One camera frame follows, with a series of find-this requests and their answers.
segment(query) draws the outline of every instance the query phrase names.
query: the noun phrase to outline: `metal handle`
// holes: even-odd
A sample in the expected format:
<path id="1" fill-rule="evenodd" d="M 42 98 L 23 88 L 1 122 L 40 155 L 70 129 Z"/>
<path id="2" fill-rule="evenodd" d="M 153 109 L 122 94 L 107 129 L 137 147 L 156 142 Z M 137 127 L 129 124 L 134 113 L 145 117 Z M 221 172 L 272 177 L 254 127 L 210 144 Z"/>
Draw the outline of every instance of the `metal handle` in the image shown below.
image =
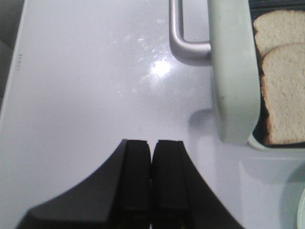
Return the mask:
<path id="1" fill-rule="evenodd" d="M 211 65 L 210 42 L 188 42 L 183 37 L 182 0 L 170 0 L 169 10 L 170 48 L 174 57 L 189 65 Z"/>

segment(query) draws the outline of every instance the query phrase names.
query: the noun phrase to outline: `white plastic surface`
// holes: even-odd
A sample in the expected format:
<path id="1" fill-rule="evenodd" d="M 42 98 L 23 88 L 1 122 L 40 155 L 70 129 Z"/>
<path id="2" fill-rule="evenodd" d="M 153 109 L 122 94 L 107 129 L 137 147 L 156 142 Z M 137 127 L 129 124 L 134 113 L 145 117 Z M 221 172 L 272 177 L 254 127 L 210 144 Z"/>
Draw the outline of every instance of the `white plastic surface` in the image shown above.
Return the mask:
<path id="1" fill-rule="evenodd" d="M 151 151 L 158 139 L 183 140 L 246 229 L 295 228 L 305 155 L 219 140 L 211 69 L 171 55 L 167 0 L 25 5 L 0 117 L 1 229 L 87 177 L 122 138 Z M 185 0 L 184 10 L 186 39 L 208 40 L 206 2 Z"/>
<path id="2" fill-rule="evenodd" d="M 208 2 L 213 93 L 220 138 L 245 145 L 260 115 L 260 83 L 249 3 Z"/>
<path id="3" fill-rule="evenodd" d="M 299 207 L 297 209 L 297 228 L 305 228 L 305 190 L 300 198 Z"/>

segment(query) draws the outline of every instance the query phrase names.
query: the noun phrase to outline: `black plastic part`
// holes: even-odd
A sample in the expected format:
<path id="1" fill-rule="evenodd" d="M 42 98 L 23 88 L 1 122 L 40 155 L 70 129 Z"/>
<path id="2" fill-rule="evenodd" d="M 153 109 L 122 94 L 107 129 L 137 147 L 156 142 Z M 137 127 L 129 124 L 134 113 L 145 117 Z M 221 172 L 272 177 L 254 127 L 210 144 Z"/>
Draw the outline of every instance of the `black plastic part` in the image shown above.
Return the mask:
<path id="1" fill-rule="evenodd" d="M 0 14 L 0 40 L 11 49 L 14 49 L 24 0 L 8 2 L 10 3 L 3 4 L 3 2 L 1 2 L 1 8 L 4 8 L 4 11 L 2 10 Z"/>
<path id="2" fill-rule="evenodd" d="M 259 16 L 275 10 L 305 10 L 304 0 L 249 0 L 252 22 Z"/>
<path id="3" fill-rule="evenodd" d="M 150 180 L 151 155 L 146 141 L 128 141 L 115 220 L 119 228 L 149 228 Z"/>
<path id="4" fill-rule="evenodd" d="M 179 147 L 175 141 L 159 141 L 152 158 L 154 229 L 187 226 L 189 204 Z"/>
<path id="5" fill-rule="evenodd" d="M 148 229 L 150 223 L 154 229 L 243 228 L 202 179 L 183 142 L 159 141 L 151 166 L 145 141 L 122 140 L 92 175 L 30 209 L 17 229 Z"/>
<path id="6" fill-rule="evenodd" d="M 183 142 L 159 141 L 152 166 L 154 229 L 243 229 L 202 179 Z"/>

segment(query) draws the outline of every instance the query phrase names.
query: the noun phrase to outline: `silver handle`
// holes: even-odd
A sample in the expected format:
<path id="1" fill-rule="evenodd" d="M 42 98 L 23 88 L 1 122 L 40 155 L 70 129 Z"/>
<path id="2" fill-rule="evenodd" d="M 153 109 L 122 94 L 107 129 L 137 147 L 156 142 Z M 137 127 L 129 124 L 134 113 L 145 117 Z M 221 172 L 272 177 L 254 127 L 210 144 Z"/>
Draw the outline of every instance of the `silver handle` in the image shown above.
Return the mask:
<path id="1" fill-rule="evenodd" d="M 188 42 L 183 37 L 182 0 L 169 0 L 170 48 L 182 63 L 195 66 L 211 65 L 210 42 Z"/>

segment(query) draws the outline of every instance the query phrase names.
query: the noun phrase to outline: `toaster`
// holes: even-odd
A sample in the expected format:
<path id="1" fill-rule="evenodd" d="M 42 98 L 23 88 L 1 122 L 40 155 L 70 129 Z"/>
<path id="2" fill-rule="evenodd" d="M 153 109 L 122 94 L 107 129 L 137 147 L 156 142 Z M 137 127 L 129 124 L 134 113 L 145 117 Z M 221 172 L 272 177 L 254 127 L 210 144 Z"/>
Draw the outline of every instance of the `toaster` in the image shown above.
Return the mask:
<path id="1" fill-rule="evenodd" d="M 170 0 L 169 37 L 172 54 L 185 64 L 212 66 L 217 132 L 225 143 L 259 150 L 303 151 L 304 143 L 266 146 L 267 111 L 260 92 L 260 57 L 253 21 L 273 10 L 305 10 L 304 1 L 209 0 L 209 42 L 183 38 L 182 0 Z"/>

